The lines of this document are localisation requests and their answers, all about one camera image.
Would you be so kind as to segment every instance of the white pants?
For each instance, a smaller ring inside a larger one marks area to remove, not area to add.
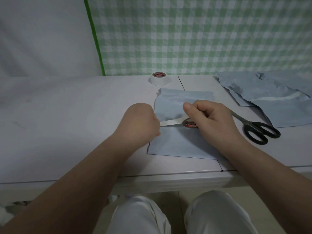
[[[187,208],[184,225],[188,234],[256,234],[248,213],[230,195],[209,191]],[[106,234],[170,234],[167,217],[157,204],[143,196],[118,206]]]

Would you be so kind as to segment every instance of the floor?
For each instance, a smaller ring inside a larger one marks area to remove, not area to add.
[[[224,188],[220,190],[229,193],[233,199],[248,212],[259,234],[285,234],[270,211],[250,187]],[[185,234],[183,215],[187,206],[197,196],[207,191],[209,190],[192,189],[176,192],[151,193],[145,194],[144,196],[154,200],[162,212],[166,214],[171,224],[172,234]],[[125,200],[125,197],[120,197],[104,208],[93,234],[104,234],[106,232],[115,208]]]

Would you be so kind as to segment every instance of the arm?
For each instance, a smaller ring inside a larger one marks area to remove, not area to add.
[[[124,162],[158,136],[148,104],[134,104],[116,131],[39,195],[1,233],[92,233]]]
[[[183,108],[206,141],[235,166],[287,233],[312,233],[312,181],[245,140],[223,104],[198,100],[193,105],[185,103]]]

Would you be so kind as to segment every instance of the left hand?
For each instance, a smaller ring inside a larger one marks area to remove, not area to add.
[[[160,122],[149,104],[133,104],[125,112],[114,134],[121,142],[138,149],[159,136]]]

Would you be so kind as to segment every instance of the forearm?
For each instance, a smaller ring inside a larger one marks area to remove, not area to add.
[[[312,233],[312,181],[247,141],[224,155],[288,233]]]
[[[133,150],[109,137],[11,220],[2,233],[92,233]]]

